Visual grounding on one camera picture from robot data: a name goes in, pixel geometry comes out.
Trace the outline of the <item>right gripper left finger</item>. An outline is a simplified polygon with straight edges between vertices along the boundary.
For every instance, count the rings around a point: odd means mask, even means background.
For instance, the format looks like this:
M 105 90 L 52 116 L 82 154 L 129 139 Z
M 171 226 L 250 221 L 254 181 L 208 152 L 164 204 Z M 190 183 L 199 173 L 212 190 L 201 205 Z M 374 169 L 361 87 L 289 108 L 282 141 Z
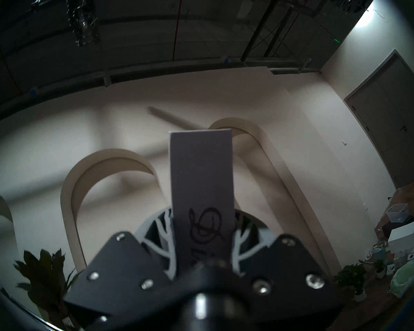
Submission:
M 161 210 L 134 233 L 113 234 L 74 280 L 65 304 L 79 326 L 89 326 L 170 284 L 176 270 L 172 210 Z

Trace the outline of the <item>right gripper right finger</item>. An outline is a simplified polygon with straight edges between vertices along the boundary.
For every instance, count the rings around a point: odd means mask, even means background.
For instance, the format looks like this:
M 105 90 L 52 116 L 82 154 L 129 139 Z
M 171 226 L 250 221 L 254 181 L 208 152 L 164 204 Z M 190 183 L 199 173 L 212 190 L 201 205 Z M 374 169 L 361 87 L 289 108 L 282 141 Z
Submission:
M 249 284 L 253 314 L 339 314 L 334 286 L 298 237 L 276 236 L 243 211 L 235 212 L 233 271 Z

